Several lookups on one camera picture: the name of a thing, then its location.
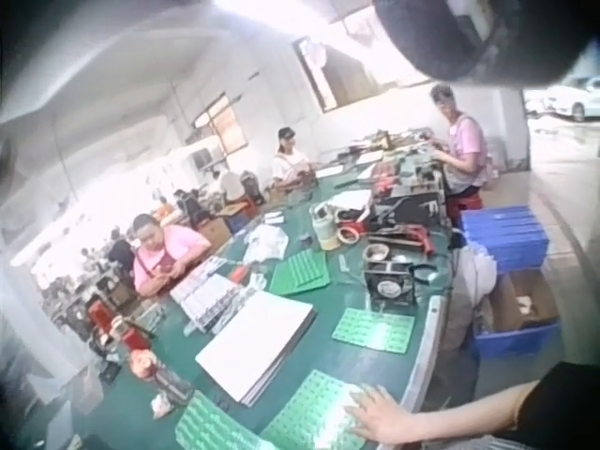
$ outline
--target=person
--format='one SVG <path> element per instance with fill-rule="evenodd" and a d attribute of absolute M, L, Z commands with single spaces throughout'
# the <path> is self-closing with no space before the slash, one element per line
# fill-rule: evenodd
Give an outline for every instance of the person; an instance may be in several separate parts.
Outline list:
<path fill-rule="evenodd" d="M 225 195 L 225 202 L 231 204 L 249 201 L 246 189 L 237 173 L 213 171 L 213 178 L 218 182 L 221 192 Z"/>
<path fill-rule="evenodd" d="M 111 263 L 118 263 L 127 273 L 133 270 L 135 253 L 131 244 L 121 235 L 118 228 L 111 232 L 112 247 L 106 255 Z"/>
<path fill-rule="evenodd" d="M 464 199 L 479 192 L 487 181 L 488 149 L 484 133 L 475 119 L 457 107 L 454 92 L 446 84 L 436 84 L 431 98 L 450 123 L 449 141 L 432 139 L 433 158 L 444 166 L 447 196 Z"/>
<path fill-rule="evenodd" d="M 165 199 L 164 197 L 160 197 L 159 200 L 160 200 L 160 206 L 158 207 L 158 209 L 155 213 L 155 217 L 158 220 L 162 220 L 165 217 L 167 217 L 169 214 L 172 214 L 173 211 L 175 210 L 175 208 L 173 207 L 172 204 L 167 202 L 167 199 Z"/>
<path fill-rule="evenodd" d="M 134 284 L 143 297 L 168 289 L 211 247 L 200 233 L 179 225 L 161 227 L 149 214 L 135 217 L 132 228 L 140 240 L 133 263 Z"/>
<path fill-rule="evenodd" d="M 600 425 L 600 367 L 559 363 L 541 380 L 453 409 L 410 413 L 387 391 L 366 386 L 346 411 L 352 433 L 386 445 L 463 440 L 448 450 L 593 448 Z"/>
<path fill-rule="evenodd" d="M 276 188 L 292 188 L 307 175 L 314 174 L 308 157 L 295 148 L 295 131 L 290 127 L 279 130 L 279 149 L 273 160 L 273 184 Z"/>
<path fill-rule="evenodd" d="M 177 189 L 174 195 L 177 199 L 177 207 L 187 216 L 189 224 L 194 230 L 205 220 L 211 218 L 211 214 L 200 205 L 191 193 L 188 194 L 183 189 Z"/>

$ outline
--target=black hair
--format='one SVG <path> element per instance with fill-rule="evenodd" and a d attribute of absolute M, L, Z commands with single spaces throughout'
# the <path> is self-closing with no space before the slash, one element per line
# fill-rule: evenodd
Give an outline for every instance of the black hair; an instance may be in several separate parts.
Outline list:
<path fill-rule="evenodd" d="M 133 222 L 131 222 L 131 228 L 134 233 L 138 232 L 140 228 L 143 228 L 146 225 L 157 225 L 159 227 L 160 222 L 149 214 L 140 214 L 133 219 Z"/>
<path fill-rule="evenodd" d="M 448 84 L 439 83 L 431 88 L 431 99 L 434 103 L 454 100 L 454 91 Z"/>

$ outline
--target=black cap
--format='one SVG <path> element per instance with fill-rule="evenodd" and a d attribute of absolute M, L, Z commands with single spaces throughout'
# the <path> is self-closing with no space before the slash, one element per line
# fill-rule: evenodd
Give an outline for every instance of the black cap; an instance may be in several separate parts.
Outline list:
<path fill-rule="evenodd" d="M 291 139 L 296 135 L 296 132 L 290 127 L 284 127 L 277 132 L 277 136 L 280 140 L 282 139 Z"/>

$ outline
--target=tape roll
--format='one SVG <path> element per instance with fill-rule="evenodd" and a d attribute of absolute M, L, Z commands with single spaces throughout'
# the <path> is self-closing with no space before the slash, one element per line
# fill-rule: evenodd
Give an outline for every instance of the tape roll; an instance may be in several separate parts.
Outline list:
<path fill-rule="evenodd" d="M 390 247 L 384 244 L 369 244 L 363 251 L 363 260 L 368 263 L 380 263 L 387 258 Z"/>
<path fill-rule="evenodd" d="M 337 239 L 339 239 L 339 242 L 350 246 L 358 242 L 360 234 L 354 228 L 340 227 L 337 230 Z"/>

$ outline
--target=tray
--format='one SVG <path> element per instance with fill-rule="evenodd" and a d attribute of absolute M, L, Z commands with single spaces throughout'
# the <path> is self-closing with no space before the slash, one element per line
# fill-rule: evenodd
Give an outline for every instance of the tray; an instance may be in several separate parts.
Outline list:
<path fill-rule="evenodd" d="M 199 392 L 177 423 L 175 439 L 186 450 L 280 450 L 235 422 Z"/>
<path fill-rule="evenodd" d="M 348 432 L 344 406 L 356 387 L 313 370 L 261 436 L 286 450 L 358 450 L 365 440 Z"/>
<path fill-rule="evenodd" d="M 348 307 L 333 339 L 382 352 L 404 354 L 413 334 L 414 317 Z"/>
<path fill-rule="evenodd" d="M 292 295 L 323 288 L 330 282 L 325 254 L 309 248 L 275 267 L 269 292 L 275 295 Z"/>

